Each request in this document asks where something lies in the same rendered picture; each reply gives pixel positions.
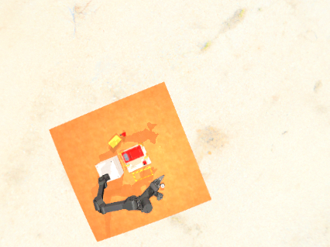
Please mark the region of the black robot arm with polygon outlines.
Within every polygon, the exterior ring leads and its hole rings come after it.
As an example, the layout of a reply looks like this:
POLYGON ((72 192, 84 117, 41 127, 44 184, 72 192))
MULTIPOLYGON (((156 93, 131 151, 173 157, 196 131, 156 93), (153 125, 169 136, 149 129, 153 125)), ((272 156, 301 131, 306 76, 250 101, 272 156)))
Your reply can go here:
MULTIPOLYGON (((126 209, 128 211, 141 211, 142 213, 151 213, 153 210, 153 206, 150 201, 150 197, 146 195, 145 191, 143 194, 136 196, 132 195, 126 198, 126 200, 112 202, 107 204, 103 201, 105 188, 107 188, 107 181, 110 180, 109 174, 104 174, 102 177, 98 178, 98 192, 97 197, 93 200, 93 205, 95 207, 95 211, 98 211, 99 214, 106 214, 108 212, 119 211, 122 209, 126 209)), ((163 194, 160 192, 154 192, 152 196, 155 196, 156 199, 162 200, 163 194)))

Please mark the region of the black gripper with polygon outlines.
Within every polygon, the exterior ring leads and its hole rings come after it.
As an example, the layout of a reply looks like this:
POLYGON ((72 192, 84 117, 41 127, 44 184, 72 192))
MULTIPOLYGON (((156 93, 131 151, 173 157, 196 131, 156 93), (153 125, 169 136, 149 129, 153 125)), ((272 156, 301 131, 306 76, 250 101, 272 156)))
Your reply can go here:
POLYGON ((152 197, 154 192, 157 192, 160 188, 160 183, 163 180, 164 175, 161 177, 156 178, 153 182, 149 183, 149 186, 146 188, 145 193, 148 197, 152 197))

